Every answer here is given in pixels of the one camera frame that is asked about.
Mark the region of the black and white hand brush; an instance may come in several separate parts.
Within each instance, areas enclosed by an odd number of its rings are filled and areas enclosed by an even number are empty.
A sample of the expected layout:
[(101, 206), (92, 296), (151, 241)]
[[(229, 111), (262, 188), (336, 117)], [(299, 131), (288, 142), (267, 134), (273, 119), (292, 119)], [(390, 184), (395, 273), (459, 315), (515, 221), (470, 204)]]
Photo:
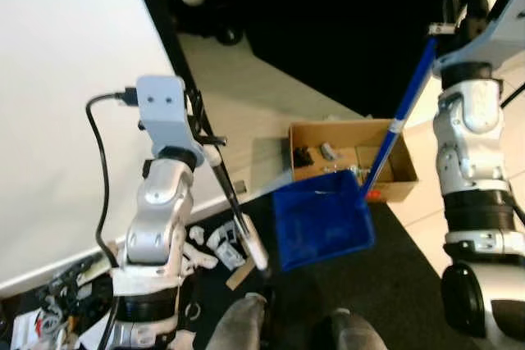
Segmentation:
[(229, 203), (236, 233), (240, 237), (241, 244), (244, 245), (244, 249), (254, 261), (256, 268), (263, 274), (267, 274), (267, 268), (269, 268), (267, 250), (250, 216), (246, 216), (241, 211), (239, 197), (236, 195), (228, 171), (225, 170), (220, 150), (215, 145), (203, 145), (203, 152), (205, 152), (205, 160), (208, 166), (211, 167), (215, 177), (217, 177), (222, 193), (226, 197), (226, 202)]

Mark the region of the blue long-handled dustpan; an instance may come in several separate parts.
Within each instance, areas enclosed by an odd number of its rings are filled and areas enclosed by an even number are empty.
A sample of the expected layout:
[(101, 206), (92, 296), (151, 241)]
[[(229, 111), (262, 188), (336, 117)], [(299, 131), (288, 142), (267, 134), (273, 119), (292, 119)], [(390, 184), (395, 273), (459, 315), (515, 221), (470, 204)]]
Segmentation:
[(318, 261), (334, 259), (371, 248), (375, 244), (368, 192), (377, 171), (390, 155), (395, 138), (404, 138), (404, 124), (428, 80), (436, 59), (436, 39), (425, 43), (404, 98), (398, 104), (383, 150), (372, 163), (372, 174), (361, 185), (352, 171), (334, 171), (322, 176), (292, 180), (272, 195), (275, 239), (279, 268), (292, 271)]

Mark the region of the small black object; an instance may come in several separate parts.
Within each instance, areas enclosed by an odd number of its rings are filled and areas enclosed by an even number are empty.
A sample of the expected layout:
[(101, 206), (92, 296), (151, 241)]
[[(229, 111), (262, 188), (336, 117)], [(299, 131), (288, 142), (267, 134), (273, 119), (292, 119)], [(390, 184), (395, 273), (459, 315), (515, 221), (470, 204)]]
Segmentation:
[(295, 169), (303, 169), (304, 167), (314, 166), (313, 155), (309, 147), (293, 148), (292, 164)]

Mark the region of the small grey object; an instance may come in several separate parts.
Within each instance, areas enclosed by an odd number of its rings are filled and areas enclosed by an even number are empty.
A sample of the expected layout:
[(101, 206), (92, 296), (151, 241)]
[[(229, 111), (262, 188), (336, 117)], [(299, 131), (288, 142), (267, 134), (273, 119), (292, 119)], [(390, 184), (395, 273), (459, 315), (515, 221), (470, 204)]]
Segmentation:
[(337, 150), (337, 148), (334, 148), (333, 145), (331, 145), (330, 143), (320, 144), (318, 150), (322, 153), (322, 156), (326, 159), (326, 161), (335, 162), (341, 159), (340, 152)]

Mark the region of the crumpled white plastic piece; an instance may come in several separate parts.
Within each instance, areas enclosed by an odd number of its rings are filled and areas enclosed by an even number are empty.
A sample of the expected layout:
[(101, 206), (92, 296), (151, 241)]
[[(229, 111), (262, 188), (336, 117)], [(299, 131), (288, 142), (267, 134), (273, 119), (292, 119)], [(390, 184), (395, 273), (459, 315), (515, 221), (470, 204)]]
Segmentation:
[(191, 243), (185, 243), (181, 248), (181, 275), (192, 275), (195, 268), (213, 269), (219, 261), (209, 253), (200, 252)]

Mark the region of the black furniture base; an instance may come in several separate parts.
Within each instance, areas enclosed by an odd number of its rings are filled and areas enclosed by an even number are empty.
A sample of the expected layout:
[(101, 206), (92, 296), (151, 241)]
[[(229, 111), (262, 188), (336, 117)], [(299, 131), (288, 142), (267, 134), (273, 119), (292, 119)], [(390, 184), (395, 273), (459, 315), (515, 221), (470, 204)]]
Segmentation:
[[(199, 90), (170, 0), (144, 0), (187, 88)], [(234, 0), (252, 54), (365, 116), (391, 118), (446, 0)]]

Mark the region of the brown wooden strip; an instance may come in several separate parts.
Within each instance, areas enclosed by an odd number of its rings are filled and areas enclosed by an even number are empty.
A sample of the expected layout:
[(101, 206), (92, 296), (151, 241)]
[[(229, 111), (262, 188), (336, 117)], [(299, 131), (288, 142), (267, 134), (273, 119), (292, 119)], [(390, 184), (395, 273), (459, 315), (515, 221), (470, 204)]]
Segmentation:
[(255, 271), (255, 265), (252, 261), (246, 261), (246, 263), (235, 269), (229, 278), (226, 279), (226, 287), (228, 287), (229, 290), (236, 290), (240, 284), (248, 278), (248, 275), (252, 274), (252, 271)]

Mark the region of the grey robot left foot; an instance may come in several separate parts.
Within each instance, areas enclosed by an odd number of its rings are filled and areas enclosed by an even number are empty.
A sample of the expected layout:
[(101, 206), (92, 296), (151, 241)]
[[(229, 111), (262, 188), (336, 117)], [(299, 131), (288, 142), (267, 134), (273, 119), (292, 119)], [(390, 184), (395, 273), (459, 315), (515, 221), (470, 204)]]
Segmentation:
[(262, 350), (267, 299), (247, 293), (222, 314), (205, 350)]

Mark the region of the grey robot foot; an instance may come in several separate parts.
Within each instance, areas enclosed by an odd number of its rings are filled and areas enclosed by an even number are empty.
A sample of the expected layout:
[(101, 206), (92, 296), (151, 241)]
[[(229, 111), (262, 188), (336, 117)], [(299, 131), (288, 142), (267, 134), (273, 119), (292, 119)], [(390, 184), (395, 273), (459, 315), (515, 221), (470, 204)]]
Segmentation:
[(360, 314), (339, 308), (315, 324), (312, 350), (389, 350), (377, 330)]
[(205, 350), (262, 350), (267, 299), (247, 293), (222, 314)]

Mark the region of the brown cardboard box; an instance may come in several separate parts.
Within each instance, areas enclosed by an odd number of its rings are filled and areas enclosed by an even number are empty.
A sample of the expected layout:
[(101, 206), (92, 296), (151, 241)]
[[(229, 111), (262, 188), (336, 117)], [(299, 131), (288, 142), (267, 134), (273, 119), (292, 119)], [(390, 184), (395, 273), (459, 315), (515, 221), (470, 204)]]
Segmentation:
[[(383, 140), (389, 133), (387, 119), (354, 119), (330, 122), (297, 122), (289, 126), (290, 148), (309, 147), (314, 166), (295, 169), (294, 180), (322, 176), (334, 171), (352, 171), (361, 185), (372, 174), (372, 163), (383, 150)], [(330, 143), (340, 152), (338, 161), (326, 161), (318, 147)], [(390, 155), (377, 171), (376, 182), (367, 193), (367, 200), (400, 202), (408, 197), (418, 182), (415, 164), (410, 159), (404, 138), (391, 144)]]

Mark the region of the grey robot right foot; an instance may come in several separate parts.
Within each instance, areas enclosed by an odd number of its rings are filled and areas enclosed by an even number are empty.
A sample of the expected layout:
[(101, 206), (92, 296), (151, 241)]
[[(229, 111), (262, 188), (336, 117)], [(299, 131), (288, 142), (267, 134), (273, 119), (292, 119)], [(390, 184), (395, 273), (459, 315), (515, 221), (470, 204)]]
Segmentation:
[(315, 324), (312, 350), (389, 350), (377, 330), (360, 314), (339, 308)]

